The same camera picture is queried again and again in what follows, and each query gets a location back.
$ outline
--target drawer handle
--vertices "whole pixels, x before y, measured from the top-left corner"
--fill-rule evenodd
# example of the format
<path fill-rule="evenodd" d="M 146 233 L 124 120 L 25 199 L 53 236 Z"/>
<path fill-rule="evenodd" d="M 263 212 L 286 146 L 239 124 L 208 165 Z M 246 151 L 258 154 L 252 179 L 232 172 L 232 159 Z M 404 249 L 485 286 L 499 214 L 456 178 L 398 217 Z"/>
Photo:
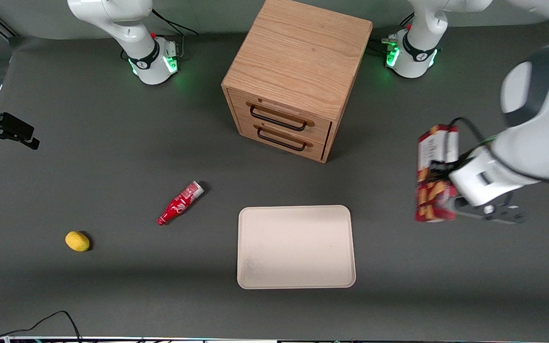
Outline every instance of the drawer handle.
<path fill-rule="evenodd" d="M 251 105 L 251 108 L 249 109 L 249 113 L 251 113 L 251 117 L 254 117 L 254 118 L 257 118 L 257 119 L 261 119 L 261 120 L 264 120 L 264 121 L 267 121 L 268 123 L 272 123 L 272 124 L 277 124 L 279 126 L 283 126 L 284 128 L 286 129 L 290 129 L 290 130 L 294 130 L 294 131 L 302 131 L 306 128 L 306 125 L 308 124 L 306 121 L 304 124 L 302 124 L 302 126 L 298 127 L 298 126 L 294 126 L 294 125 L 290 125 L 290 124 L 286 124 L 286 123 L 283 123 L 282 121 L 278 121 L 278 120 L 274 120 L 274 119 L 270 119 L 268 117 L 264 117 L 263 115 L 259 115 L 259 114 L 256 114 L 256 113 L 253 113 L 253 110 L 255 110 L 255 105 Z"/>
<path fill-rule="evenodd" d="M 291 150 L 296 150 L 296 151 L 302 151 L 305 149 L 306 147 L 306 143 L 303 143 L 302 147 L 301 148 L 298 148 L 296 146 L 293 146 L 293 145 L 289 145 L 287 143 L 283 143 L 282 141 L 277 141 L 276 139 L 272 139 L 270 137 L 266 137 L 265 135 L 261 135 L 260 132 L 262 132 L 262 128 L 257 128 L 257 136 L 260 137 L 261 139 L 264 139 L 264 141 L 269 141 L 270 143 L 274 143 L 274 144 L 278 144 L 278 145 L 281 145 L 281 146 L 285 146 L 286 148 L 288 149 L 291 149 Z"/>

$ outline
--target wooden cabinet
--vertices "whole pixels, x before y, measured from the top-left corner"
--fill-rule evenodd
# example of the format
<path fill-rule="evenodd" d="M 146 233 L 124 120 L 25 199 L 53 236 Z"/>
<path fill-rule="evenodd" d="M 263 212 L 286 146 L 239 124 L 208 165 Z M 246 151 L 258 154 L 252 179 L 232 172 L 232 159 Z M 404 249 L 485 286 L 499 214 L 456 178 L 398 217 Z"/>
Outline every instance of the wooden cabinet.
<path fill-rule="evenodd" d="M 325 163 L 372 22 L 266 0 L 222 88 L 238 132 Z"/>

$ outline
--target dark gray tabletop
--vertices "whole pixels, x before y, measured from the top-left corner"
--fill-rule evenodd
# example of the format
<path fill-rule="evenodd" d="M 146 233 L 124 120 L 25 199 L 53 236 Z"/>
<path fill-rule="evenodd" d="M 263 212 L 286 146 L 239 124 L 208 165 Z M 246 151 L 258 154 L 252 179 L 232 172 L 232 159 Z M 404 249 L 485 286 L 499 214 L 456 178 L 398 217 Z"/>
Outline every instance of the dark gray tabletop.
<path fill-rule="evenodd" d="M 549 24 L 451 28 L 419 80 L 366 53 L 325 165 L 236 132 L 220 82 L 243 37 L 189 37 L 157 86 L 113 39 L 17 42 L 0 111 L 41 146 L 0 144 L 0 333 L 67 310 L 84 336 L 549 341 L 549 185 L 518 192 L 523 225 L 413 220 L 418 136 L 459 115 L 501 131 L 501 81 Z M 157 226 L 192 180 L 211 190 Z M 241 289 L 239 211 L 316 204 L 351 210 L 355 285 Z M 70 230 L 94 250 L 72 252 Z"/>

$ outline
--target beige tray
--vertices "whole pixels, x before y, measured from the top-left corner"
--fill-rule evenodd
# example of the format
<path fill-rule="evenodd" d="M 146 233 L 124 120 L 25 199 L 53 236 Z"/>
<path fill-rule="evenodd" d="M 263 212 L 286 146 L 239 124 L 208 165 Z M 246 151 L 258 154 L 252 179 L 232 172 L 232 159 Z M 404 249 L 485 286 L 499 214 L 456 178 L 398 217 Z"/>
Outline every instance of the beige tray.
<path fill-rule="evenodd" d="M 245 289 L 351 287 L 351 213 L 342 205 L 243 209 L 237 282 Z"/>

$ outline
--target yellow lemon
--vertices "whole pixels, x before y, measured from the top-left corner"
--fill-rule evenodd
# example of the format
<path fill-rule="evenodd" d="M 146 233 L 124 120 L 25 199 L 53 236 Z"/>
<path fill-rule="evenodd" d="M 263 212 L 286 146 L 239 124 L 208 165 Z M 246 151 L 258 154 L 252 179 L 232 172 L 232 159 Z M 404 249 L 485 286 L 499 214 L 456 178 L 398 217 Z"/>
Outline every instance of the yellow lemon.
<path fill-rule="evenodd" d="M 90 248 L 88 237 L 84 236 L 81 232 L 68 233 L 67 236 L 65 236 L 65 243 L 77 252 L 85 252 Z"/>

